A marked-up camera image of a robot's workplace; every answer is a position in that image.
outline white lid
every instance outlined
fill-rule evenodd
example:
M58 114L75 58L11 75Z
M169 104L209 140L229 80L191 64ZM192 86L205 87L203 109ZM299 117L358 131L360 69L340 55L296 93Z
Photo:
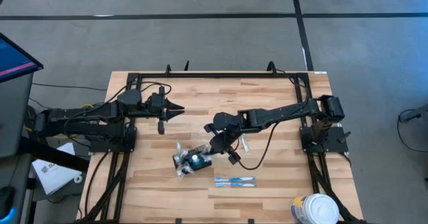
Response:
M324 194L310 195L304 201L304 212L312 224L336 224L339 220L337 204Z

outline table leg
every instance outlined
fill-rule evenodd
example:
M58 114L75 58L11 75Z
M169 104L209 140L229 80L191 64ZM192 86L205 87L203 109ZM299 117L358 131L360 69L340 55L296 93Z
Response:
M83 173L86 173L89 167L88 160L57 150L50 146L40 144L26 137L21 137L21 141L19 142L19 153L29 153L35 158L49 161L66 168L82 171Z

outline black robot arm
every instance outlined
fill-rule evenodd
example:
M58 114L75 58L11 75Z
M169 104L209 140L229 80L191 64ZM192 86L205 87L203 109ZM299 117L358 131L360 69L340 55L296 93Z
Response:
M229 159L235 164L240 158L230 148L242 134L257 133L272 124L280 123L296 118L313 116L319 122L312 125L313 140L320 140L326 134L333 123L344 118L344 112L340 101L334 96L321 96L318 99L309 98L305 102L275 108L273 110L250 109L240 110L237 115L228 113L217 113L213 123L205 126L207 132L213 132L214 137L210 140L211 154L223 154L228 152L232 157Z
M93 108L54 108L36 116L34 131L43 137L57 134L107 134L121 138L125 133L125 118L158 118L158 132L164 134L163 122L182 114L184 107L165 98L165 89L159 88L146 102L142 101L139 90L127 90L118 95L117 100L103 103ZM92 124L99 120L107 124Z

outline white container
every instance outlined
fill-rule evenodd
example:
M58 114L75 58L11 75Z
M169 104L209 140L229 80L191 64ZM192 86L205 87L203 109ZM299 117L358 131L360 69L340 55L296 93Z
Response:
M296 197L291 210L293 217L303 224L336 224L339 220L337 204L324 194Z

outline black cable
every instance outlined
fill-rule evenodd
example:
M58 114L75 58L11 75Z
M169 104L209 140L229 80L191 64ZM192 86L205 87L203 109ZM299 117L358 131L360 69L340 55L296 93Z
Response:
M83 213L82 213L82 210L80 209L79 205L78 205L78 211L79 211L79 215L80 215L79 219L82 219Z
M427 153L427 152L428 152L428 150L417 150L417 149L411 148L410 146L408 146L408 145L404 142L403 137L401 137L400 128L399 128L399 126L400 126L400 118L401 118L401 115L403 115L405 112L412 111L412 110L415 110L415 109L403 110L403 111L399 114L399 117L398 117L398 119L397 119L397 133L399 134L399 138L400 138L400 140L401 140L401 143L403 143L403 144L404 144L404 146L406 146L409 150L413 150L413 151L416 151L416 152L424 152L424 153Z
M13 173L12 173L11 179L9 180L9 184L7 185L8 187L10 187L11 184L12 184L12 180L13 180L13 177L15 176L15 172L16 172L16 169L18 167L18 164L19 164L20 160L21 160L21 156L18 156L18 160L15 163L15 168L13 169Z
M172 86L170 86L169 84L164 84L164 83L160 83L160 82L145 81L144 83L152 83L152 84L151 84L151 85L149 85L149 86L147 86L147 87L145 87L145 88L143 88L140 92L143 92L143 91L147 90L148 88L150 88L150 87L152 87L152 86L154 86L154 85L158 85L158 86L168 86L168 87L169 87L169 90L168 90L168 92L166 92L166 93L165 93L165 95L169 94L169 93L171 92L171 90L173 89L173 87L172 87Z
M245 170L249 170L249 171L252 171L252 170L255 170L255 169L259 168L259 166L260 166L260 165L261 165L261 163L263 162L263 159L265 158L266 152L268 151L268 148L269 148L269 145L270 145L270 140L272 139L272 135L274 134L274 130L275 130L275 128L276 128L276 126L277 126L278 124L279 124L279 123L276 123L276 124L274 125L274 127L272 127L272 130L270 131L269 140L267 141L266 148L265 148L265 152L264 152L264 153L263 153L263 155L261 156L259 164L257 164L257 166L255 166L255 167L253 167L253 168L248 168L248 167L244 166L244 165L241 163L241 161L239 160L239 161L238 161L238 163L242 166L242 168L244 168Z
M91 146L90 146L90 145L88 145L88 144L84 144L84 143L82 143L82 142L80 142L80 141L77 141L75 138L71 137L70 135L67 135L67 137L68 137L70 140L73 140L76 144L80 144L81 146L88 147L90 150L92 150L92 148L91 148Z
M236 151L239 147L239 138L238 138L238 144L236 145L236 147L233 149L233 151Z
M80 194L71 194L72 196L74 196L74 197L78 197L78 196L80 196L82 193L80 193ZM49 198L47 199L47 201L49 201L50 203L52 203L52 204L60 204L63 200L65 200L67 197L68 197L69 195L65 195L65 196L63 196L62 198L61 198L61 200L59 200L59 201L51 201Z
M89 199L89 192L91 190L92 181L94 181L95 174L98 171L98 168L100 167L101 162L106 158L106 156L107 156L108 153L109 152L106 152L101 157L100 161L98 161L98 164L95 166L94 173L92 173L91 179L89 180L88 190L86 191L86 198L85 198L85 215L88 214L88 199Z
M37 100L32 99L31 97L28 97L31 101L35 102L36 104L38 104L39 106L41 106L42 108L45 109L51 109L50 107L44 106L43 104L40 104L40 102L38 102Z
M285 71L283 71L283 70L279 70L279 69L277 69L276 71L283 72L284 74L286 73ZM297 83L295 83L295 81L293 80L293 78L292 78L292 77L288 77L288 80L289 80L293 85L295 85L295 86L299 86L299 87L305 88L305 93L306 93L305 101L304 101L304 105L303 105L299 110L296 110L295 112L292 112L292 113L291 113L291 114L294 114L294 113L296 113L297 111L303 110L303 109L306 107L306 105L308 104L308 102L309 102L309 89L308 89L308 87L307 87L306 85L301 85L301 84L297 84Z
M349 166L352 167L352 162L350 161L349 157L345 153L343 153L343 152L339 152L339 154L341 156L343 156L349 162Z
M53 85L53 84L38 84L38 83L34 83L34 82L33 82L33 85L55 87L55 88L79 88L79 89L85 89L85 90L107 91L106 89L92 88L92 87L85 87L85 86L59 86L59 85Z

